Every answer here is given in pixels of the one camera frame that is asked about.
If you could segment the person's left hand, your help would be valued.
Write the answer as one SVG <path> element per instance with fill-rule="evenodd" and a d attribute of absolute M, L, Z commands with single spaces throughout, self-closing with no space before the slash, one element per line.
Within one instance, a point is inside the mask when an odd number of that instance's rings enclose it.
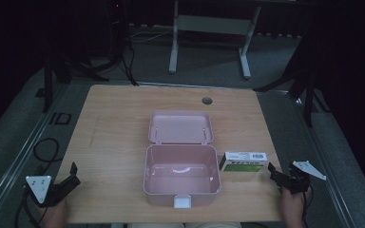
<path fill-rule="evenodd" d="M 66 228 L 67 226 L 67 200 L 63 199 L 53 207 L 39 208 L 37 211 L 42 217 L 43 228 Z"/>

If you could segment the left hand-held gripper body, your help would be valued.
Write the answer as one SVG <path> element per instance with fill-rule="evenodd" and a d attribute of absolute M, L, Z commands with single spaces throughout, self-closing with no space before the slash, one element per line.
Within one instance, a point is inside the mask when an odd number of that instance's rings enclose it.
<path fill-rule="evenodd" d="M 40 207 L 53 207 L 69 194 L 65 186 L 51 184 L 51 176 L 26 176 L 33 201 Z"/>

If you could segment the black metal stand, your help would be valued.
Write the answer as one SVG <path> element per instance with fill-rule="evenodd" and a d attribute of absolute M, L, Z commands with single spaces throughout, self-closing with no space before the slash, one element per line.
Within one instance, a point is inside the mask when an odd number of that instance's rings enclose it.
<path fill-rule="evenodd" d="M 70 57 L 66 56 L 64 53 L 49 50 L 44 57 L 44 89 L 43 89 L 43 97 L 44 97 L 44 107 L 43 112 L 47 113 L 50 106 L 53 103 L 53 76 L 52 73 L 55 73 L 58 81 L 60 83 L 68 84 L 71 80 L 71 76 L 67 71 L 67 65 L 76 68 L 86 76 L 92 78 L 96 81 L 107 82 L 107 78 L 99 76 L 97 71 L 112 67 L 115 65 L 114 61 L 109 61 L 99 66 L 91 66 L 87 67 L 83 64 L 72 60 Z"/>
<path fill-rule="evenodd" d="M 254 91 L 266 92 L 293 80 L 288 95 L 298 99 L 305 93 L 303 118 L 307 125 L 312 127 L 311 113 L 317 79 L 322 76 L 330 62 L 330 45 L 324 32 L 309 28 L 301 38 L 282 76 L 270 84 L 254 88 Z"/>

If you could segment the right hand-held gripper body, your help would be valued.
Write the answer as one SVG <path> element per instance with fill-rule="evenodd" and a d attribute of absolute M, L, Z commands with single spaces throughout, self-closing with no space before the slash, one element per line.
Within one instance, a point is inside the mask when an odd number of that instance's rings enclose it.
<path fill-rule="evenodd" d="M 286 177 L 282 186 L 288 189 L 291 194 L 305 193 L 310 187 L 312 177 L 323 181 L 327 180 L 327 177 L 309 161 L 293 161 L 289 165 L 289 176 Z"/>

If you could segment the person's right hand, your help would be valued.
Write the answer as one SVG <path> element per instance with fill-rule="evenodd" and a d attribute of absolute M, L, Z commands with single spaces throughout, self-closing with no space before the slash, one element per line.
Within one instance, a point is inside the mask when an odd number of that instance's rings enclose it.
<path fill-rule="evenodd" d="M 291 194 L 288 189 L 282 188 L 280 210 L 287 228 L 305 228 L 303 212 L 311 194 L 311 188 L 308 188 L 305 194 Z"/>

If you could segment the white metal desk frame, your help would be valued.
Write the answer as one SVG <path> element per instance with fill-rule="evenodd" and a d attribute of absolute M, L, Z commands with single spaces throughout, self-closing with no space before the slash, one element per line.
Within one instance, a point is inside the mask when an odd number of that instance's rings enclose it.
<path fill-rule="evenodd" d="M 239 48 L 239 57 L 242 77 L 249 79 L 251 77 L 251 70 L 247 59 L 247 52 L 258 23 L 260 12 L 261 7 L 255 7 L 251 20 L 185 15 L 179 13 L 179 0 L 174 0 L 173 39 L 168 72 L 175 73 L 177 71 L 179 53 L 178 35 L 180 31 L 222 33 L 242 35 L 245 37 L 244 45 Z"/>

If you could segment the pink plastic box with lid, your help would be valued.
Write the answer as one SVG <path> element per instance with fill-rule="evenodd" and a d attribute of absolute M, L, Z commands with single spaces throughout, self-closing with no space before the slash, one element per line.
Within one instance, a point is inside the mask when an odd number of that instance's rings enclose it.
<path fill-rule="evenodd" d="M 155 111 L 148 139 L 144 192 L 150 204 L 188 209 L 214 201 L 221 178 L 207 113 Z"/>

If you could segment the white and green carton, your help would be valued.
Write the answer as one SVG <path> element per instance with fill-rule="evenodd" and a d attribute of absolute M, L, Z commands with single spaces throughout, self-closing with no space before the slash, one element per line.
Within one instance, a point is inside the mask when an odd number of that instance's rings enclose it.
<path fill-rule="evenodd" d="M 267 162 L 264 152 L 225 152 L 219 169 L 230 172 L 258 172 Z"/>

